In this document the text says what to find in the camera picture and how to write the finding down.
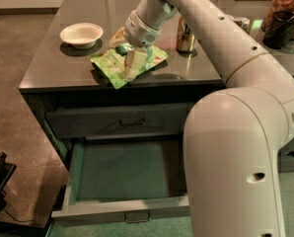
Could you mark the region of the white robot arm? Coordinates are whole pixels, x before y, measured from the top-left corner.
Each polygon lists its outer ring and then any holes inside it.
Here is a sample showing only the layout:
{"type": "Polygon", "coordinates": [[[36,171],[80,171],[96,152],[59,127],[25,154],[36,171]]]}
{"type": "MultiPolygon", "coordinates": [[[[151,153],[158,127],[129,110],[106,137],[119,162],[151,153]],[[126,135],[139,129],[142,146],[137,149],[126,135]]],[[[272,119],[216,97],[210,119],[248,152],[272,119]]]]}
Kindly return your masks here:
{"type": "Polygon", "coordinates": [[[176,13],[225,84],[184,125],[193,236],[285,237],[277,154],[294,138],[294,78],[209,0],[141,0],[125,39],[153,44],[176,13]]]}

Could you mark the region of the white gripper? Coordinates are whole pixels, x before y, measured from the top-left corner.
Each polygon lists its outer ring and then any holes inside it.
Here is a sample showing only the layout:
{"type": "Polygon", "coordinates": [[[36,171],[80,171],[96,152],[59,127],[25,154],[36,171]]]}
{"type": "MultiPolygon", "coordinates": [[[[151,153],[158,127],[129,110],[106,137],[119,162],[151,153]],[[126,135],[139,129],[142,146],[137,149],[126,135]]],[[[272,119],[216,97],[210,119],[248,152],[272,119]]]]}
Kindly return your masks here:
{"type": "MultiPolygon", "coordinates": [[[[129,42],[134,46],[150,46],[160,35],[158,30],[154,30],[146,25],[133,10],[127,18],[124,27],[121,27],[109,41],[109,47],[116,48],[129,42]]],[[[134,80],[144,65],[147,51],[144,48],[134,48],[130,50],[124,61],[125,77],[127,82],[134,80]]]]}

